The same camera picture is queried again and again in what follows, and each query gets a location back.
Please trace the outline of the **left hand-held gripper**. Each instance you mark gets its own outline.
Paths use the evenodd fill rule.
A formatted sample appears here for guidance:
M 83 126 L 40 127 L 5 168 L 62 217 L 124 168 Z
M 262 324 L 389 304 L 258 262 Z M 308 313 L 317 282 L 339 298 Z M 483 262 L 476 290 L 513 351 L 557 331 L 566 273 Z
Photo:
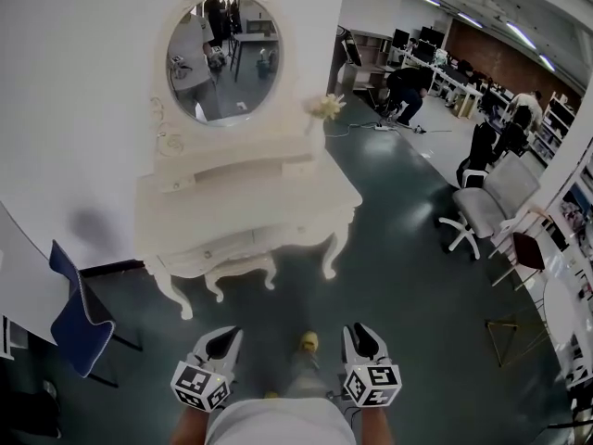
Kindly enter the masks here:
M 202 336 L 173 373 L 170 388 L 177 400 L 202 412 L 221 407 L 232 392 L 243 338 L 239 326 L 222 327 Z

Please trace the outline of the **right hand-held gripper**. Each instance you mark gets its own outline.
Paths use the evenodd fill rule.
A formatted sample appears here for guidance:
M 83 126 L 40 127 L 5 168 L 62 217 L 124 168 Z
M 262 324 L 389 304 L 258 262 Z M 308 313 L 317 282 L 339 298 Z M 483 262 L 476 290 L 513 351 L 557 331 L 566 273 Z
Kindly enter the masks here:
M 366 363 L 365 358 L 374 363 Z M 342 330 L 343 387 L 358 407 L 388 407 L 401 390 L 399 367 L 391 364 L 383 338 L 362 323 Z

